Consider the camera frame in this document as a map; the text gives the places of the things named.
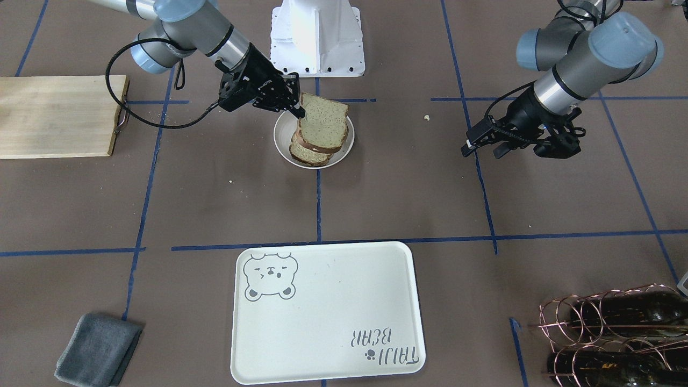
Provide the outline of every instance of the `white plastic mount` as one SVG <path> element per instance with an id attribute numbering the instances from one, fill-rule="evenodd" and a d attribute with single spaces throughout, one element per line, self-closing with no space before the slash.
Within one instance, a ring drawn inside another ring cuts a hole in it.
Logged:
<path id="1" fill-rule="evenodd" d="M 283 0 L 272 10 L 270 60 L 301 77 L 362 76 L 361 11 L 349 0 Z"/>

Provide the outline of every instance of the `bread slice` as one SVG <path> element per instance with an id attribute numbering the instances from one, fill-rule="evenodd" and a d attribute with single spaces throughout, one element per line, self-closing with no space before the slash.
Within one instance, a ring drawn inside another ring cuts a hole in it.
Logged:
<path id="1" fill-rule="evenodd" d="M 294 133 L 292 136 L 292 143 L 289 145 L 289 153 L 292 155 L 294 160 L 301 161 L 304 164 L 312 165 L 313 167 L 322 167 L 327 165 L 332 157 L 331 154 L 322 154 L 310 149 L 306 149 L 297 142 L 297 134 Z"/>
<path id="2" fill-rule="evenodd" d="M 319 153 L 333 154 L 342 148 L 349 128 L 346 116 L 349 106 L 337 101 L 301 93 L 305 117 L 299 119 L 297 142 Z"/>

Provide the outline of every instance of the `bear drawing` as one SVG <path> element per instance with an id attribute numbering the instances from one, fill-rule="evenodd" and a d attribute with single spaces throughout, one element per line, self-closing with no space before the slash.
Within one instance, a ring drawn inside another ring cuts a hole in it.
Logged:
<path id="1" fill-rule="evenodd" d="M 292 257 L 279 254 L 263 254 L 251 259 L 244 264 L 244 275 L 248 282 L 246 287 L 246 299 L 257 301 L 263 295 L 279 294 L 285 300 L 294 297 L 294 275 L 299 269 L 299 263 Z"/>

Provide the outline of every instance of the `folded cloth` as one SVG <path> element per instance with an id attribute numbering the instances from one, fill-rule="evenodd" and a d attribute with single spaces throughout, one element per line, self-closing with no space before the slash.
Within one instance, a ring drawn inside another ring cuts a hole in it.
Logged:
<path id="1" fill-rule="evenodd" d="M 81 316 L 57 361 L 55 377 L 78 387 L 119 385 L 141 330 L 138 325 L 104 315 Z"/>

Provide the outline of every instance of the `bowl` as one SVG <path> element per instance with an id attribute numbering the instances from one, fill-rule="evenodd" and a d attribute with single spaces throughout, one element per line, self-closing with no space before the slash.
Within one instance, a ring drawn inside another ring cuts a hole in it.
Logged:
<path id="1" fill-rule="evenodd" d="M 294 160 L 292 155 L 289 153 L 289 145 L 292 143 L 292 136 L 294 136 L 294 132 L 297 130 L 298 123 L 299 120 L 290 112 L 283 112 L 275 123 L 275 147 L 277 147 L 277 151 L 279 151 L 279 154 L 281 154 L 285 160 L 293 165 L 296 165 L 297 167 L 306 169 L 322 169 L 331 167 L 332 165 L 342 161 L 342 159 L 349 154 L 349 151 L 354 144 L 354 124 L 352 124 L 351 119 L 349 119 L 347 116 L 346 125 L 349 128 L 349 133 L 344 139 L 342 149 L 332 154 L 332 157 L 327 164 L 323 165 L 322 167 L 313 167 L 312 165 L 302 163 L 298 160 Z"/>

